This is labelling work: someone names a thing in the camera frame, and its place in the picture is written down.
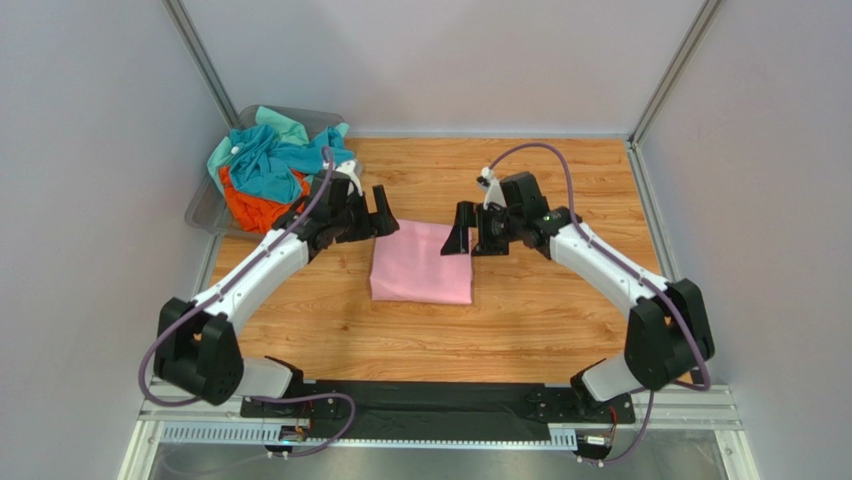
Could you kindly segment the pink t shirt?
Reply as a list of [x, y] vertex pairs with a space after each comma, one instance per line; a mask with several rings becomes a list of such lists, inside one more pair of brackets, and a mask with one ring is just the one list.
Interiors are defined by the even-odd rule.
[[374, 242], [371, 299], [445, 305], [473, 303], [473, 268], [466, 254], [443, 256], [448, 225], [401, 220]]

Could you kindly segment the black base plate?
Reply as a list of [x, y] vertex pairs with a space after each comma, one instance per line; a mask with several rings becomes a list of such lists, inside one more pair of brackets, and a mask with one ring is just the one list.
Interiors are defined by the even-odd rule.
[[352, 440], [538, 441], [557, 423], [632, 425], [632, 402], [621, 395], [591, 408], [565, 386], [542, 383], [462, 383], [317, 380], [289, 388], [278, 405], [245, 400], [244, 418], [310, 422], [316, 438], [337, 433], [346, 421]]

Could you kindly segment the mint green t shirt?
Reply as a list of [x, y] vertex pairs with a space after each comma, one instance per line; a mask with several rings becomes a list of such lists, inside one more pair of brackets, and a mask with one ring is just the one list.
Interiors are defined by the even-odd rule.
[[227, 167], [238, 192], [291, 203], [307, 192], [296, 175], [315, 175], [325, 166], [324, 147], [333, 151], [337, 165], [355, 158], [345, 145], [350, 126], [338, 115], [252, 105], [239, 119], [241, 126], [220, 141], [207, 161], [219, 192], [224, 191], [220, 170]]

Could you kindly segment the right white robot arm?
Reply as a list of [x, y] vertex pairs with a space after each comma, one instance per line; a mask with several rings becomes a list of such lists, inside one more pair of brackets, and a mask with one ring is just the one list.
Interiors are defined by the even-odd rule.
[[477, 179], [481, 203], [461, 201], [441, 253], [500, 256], [522, 242], [568, 268], [601, 293], [627, 321], [623, 350], [571, 380], [581, 401], [599, 405], [640, 389], [658, 391], [692, 370], [706, 374], [715, 345], [700, 288], [642, 268], [602, 240], [569, 206], [551, 208], [536, 178]]

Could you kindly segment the grey plastic bin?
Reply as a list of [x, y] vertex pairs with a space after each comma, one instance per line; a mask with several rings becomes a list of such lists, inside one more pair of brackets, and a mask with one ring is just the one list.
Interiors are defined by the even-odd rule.
[[[337, 113], [280, 106], [271, 106], [270, 109], [302, 123], [310, 137], [319, 134], [326, 127], [344, 122], [344, 118]], [[203, 177], [184, 219], [190, 227], [211, 235], [230, 235], [247, 239], [262, 237], [261, 234], [246, 232], [239, 226], [227, 207], [224, 195], [218, 190], [209, 173]]]

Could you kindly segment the aluminium frame rail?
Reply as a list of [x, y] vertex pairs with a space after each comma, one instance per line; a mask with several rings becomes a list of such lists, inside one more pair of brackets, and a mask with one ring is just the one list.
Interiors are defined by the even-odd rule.
[[557, 423], [538, 441], [316, 438], [310, 422], [244, 418], [245, 399], [142, 407], [123, 479], [754, 479], [726, 386], [629, 397], [632, 425]]

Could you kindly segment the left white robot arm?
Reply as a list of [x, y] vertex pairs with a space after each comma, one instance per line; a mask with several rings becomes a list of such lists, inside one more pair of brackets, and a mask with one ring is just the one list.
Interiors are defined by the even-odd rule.
[[189, 394], [189, 402], [220, 405], [233, 396], [280, 399], [294, 367], [243, 355], [239, 335], [259, 307], [288, 278], [334, 243], [389, 236], [399, 229], [385, 189], [372, 188], [368, 207], [356, 175], [324, 170], [310, 194], [273, 224], [260, 244], [213, 286], [161, 309], [158, 336], [142, 368]]

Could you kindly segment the orange t shirt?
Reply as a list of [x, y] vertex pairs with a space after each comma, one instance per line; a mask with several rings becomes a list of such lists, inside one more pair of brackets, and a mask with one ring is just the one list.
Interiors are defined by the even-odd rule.
[[218, 179], [223, 187], [226, 206], [243, 231], [265, 234], [275, 221], [287, 213], [293, 203], [280, 203], [252, 196], [237, 190], [230, 179], [230, 168], [218, 169]]

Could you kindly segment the teal blue t shirt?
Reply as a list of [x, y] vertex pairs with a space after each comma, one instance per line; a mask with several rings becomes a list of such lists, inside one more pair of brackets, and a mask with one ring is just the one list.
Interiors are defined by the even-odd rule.
[[232, 185], [252, 196], [292, 203], [304, 193], [297, 175], [323, 170], [326, 149], [337, 165], [355, 158], [345, 146], [348, 131], [349, 125], [340, 123], [310, 137], [302, 123], [292, 121], [233, 129], [229, 140], [237, 151], [229, 164]]

